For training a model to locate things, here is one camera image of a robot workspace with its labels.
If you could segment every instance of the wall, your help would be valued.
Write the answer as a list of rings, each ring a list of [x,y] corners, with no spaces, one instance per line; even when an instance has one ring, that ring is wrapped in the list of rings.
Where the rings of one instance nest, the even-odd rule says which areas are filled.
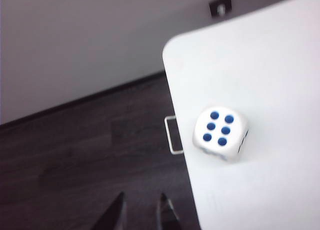
[[[171,37],[218,21],[208,1],[1,0],[1,123],[161,71]]]

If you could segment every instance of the metal bracket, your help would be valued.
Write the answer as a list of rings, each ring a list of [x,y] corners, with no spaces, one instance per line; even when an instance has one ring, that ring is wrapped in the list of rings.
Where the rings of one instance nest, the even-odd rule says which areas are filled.
[[[172,155],[179,155],[179,154],[183,154],[184,150],[173,150],[172,148],[172,142],[171,142],[171,137],[170,137],[170,131],[169,131],[169,126],[168,126],[168,120],[174,120],[176,119],[176,115],[172,115],[172,116],[166,116],[164,118],[164,125],[165,125],[165,131],[166,131],[166,136],[168,138],[168,143],[169,143],[169,149],[170,149],[170,153]]]

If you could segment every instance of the wooden floor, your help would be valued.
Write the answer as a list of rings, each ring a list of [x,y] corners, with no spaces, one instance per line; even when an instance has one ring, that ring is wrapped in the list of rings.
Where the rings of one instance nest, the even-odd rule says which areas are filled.
[[[0,229],[89,230],[121,191],[128,230],[156,228],[161,192],[200,229],[184,156],[169,152],[173,113],[161,73],[0,127]]]

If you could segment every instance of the die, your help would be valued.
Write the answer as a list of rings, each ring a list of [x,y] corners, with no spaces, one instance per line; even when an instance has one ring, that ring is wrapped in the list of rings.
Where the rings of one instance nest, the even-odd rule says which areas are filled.
[[[193,144],[208,154],[236,160],[249,131],[248,120],[224,106],[206,108],[198,117]]]

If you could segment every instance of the white tabletop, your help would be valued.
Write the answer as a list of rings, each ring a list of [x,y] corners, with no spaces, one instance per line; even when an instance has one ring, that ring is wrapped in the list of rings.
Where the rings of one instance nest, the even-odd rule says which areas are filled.
[[[176,36],[163,61],[201,228],[320,229],[320,0]],[[208,105],[248,118],[238,162],[193,145]]]

